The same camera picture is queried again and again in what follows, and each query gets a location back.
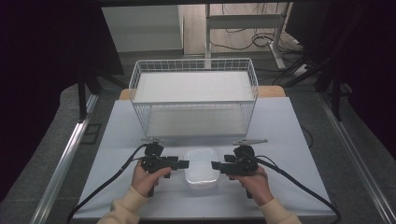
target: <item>black curtain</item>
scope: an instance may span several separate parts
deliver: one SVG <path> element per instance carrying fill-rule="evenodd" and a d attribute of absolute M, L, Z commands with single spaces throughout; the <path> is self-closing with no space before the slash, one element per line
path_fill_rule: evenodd
<path fill-rule="evenodd" d="M 50 126 L 61 92 L 78 73 L 122 74 L 122 67 L 99 7 L 2 1 L 0 22 L 3 200 Z"/>
<path fill-rule="evenodd" d="M 350 104 L 396 158 L 395 4 L 371 1 L 344 48 Z"/>

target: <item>white table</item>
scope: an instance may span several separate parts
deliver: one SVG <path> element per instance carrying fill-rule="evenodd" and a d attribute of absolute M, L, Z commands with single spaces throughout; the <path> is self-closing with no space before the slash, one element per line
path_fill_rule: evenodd
<path fill-rule="evenodd" d="M 113 176 L 134 150 L 143 144 L 140 123 L 130 101 L 117 101 L 108 121 L 81 201 Z M 299 122 L 288 97 L 259 98 L 247 138 L 268 139 L 253 145 L 256 155 L 265 155 L 302 184 L 329 200 L 317 166 L 304 140 Z M 232 142 L 240 138 L 173 139 L 162 145 L 163 156 L 179 156 L 195 147 L 212 147 L 224 161 L 224 154 L 233 154 Z M 136 155 L 144 155 L 142 148 Z M 122 197 L 131 183 L 135 163 L 84 205 L 75 218 L 101 217 L 109 211 L 113 199 Z M 288 179 L 266 169 L 273 194 L 291 212 L 299 216 L 333 215 L 323 203 L 294 186 Z M 218 185 L 210 190 L 189 189 L 184 171 L 173 171 L 170 179 L 161 179 L 154 196 L 139 211 L 142 219 L 200 219 L 262 217 L 257 205 L 247 198 L 239 182 L 220 175 Z"/>

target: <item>aluminum rail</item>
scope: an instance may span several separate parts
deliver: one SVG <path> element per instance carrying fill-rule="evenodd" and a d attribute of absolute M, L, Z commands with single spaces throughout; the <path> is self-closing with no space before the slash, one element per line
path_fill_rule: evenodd
<path fill-rule="evenodd" d="M 355 169 L 361 178 L 361 182 L 369 192 L 375 204 L 375 207 L 378 210 L 379 215 L 382 217 L 384 223 L 386 224 L 396 223 L 396 216 L 392 208 L 390 207 L 387 197 L 384 195 L 382 189 L 376 183 L 373 175 L 371 174 L 364 160 L 362 159 L 361 154 L 353 144 L 353 141 L 349 137 L 349 134 L 347 133 L 343 122 L 338 121 L 335 115 L 332 113 L 328 96 L 326 95 L 326 93 L 323 92 L 319 94 L 319 98 L 330 122 L 332 123 L 332 126 L 337 132 L 338 137 L 344 145 L 344 148 L 346 149 L 350 160 L 355 166 Z"/>
<path fill-rule="evenodd" d="M 64 154 L 58 162 L 58 165 L 52 175 L 52 178 L 47 185 L 46 191 L 40 200 L 40 203 L 35 210 L 35 213 L 30 220 L 31 224 L 46 223 L 47 218 L 50 214 L 50 210 L 56 200 L 56 197 L 61 189 L 64 178 L 66 177 L 67 171 L 69 170 L 70 164 L 76 154 L 79 142 L 90 122 L 91 112 L 96 104 L 98 96 L 91 95 L 87 102 L 87 118 L 85 118 L 81 123 L 76 125 L 69 142 L 64 149 Z"/>

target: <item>person's left hand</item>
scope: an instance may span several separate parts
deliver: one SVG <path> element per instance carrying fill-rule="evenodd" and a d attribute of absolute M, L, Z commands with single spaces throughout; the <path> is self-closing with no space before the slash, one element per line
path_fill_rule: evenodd
<path fill-rule="evenodd" d="M 159 178 L 169 174 L 171 170 L 170 167 L 165 167 L 153 174 L 148 174 L 142 167 L 142 160 L 139 160 L 134 168 L 131 186 L 139 194 L 148 197 L 151 188 L 159 184 Z"/>

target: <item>hand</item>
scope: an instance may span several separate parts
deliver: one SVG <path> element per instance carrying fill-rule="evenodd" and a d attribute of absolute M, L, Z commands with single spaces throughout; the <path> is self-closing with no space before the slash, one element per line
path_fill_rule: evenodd
<path fill-rule="evenodd" d="M 264 169 L 259 169 L 253 175 L 228 175 L 232 179 L 237 179 L 242 184 L 242 188 L 247 189 L 258 206 L 269 203 L 274 199 L 268 185 L 268 175 Z"/>
<path fill-rule="evenodd" d="M 148 197 L 151 188 L 159 184 L 159 178 L 169 174 L 171 170 L 170 167 L 166 167 L 153 174 L 148 174 L 142 167 L 142 161 L 139 160 L 134 168 L 131 186 L 141 195 Z"/>

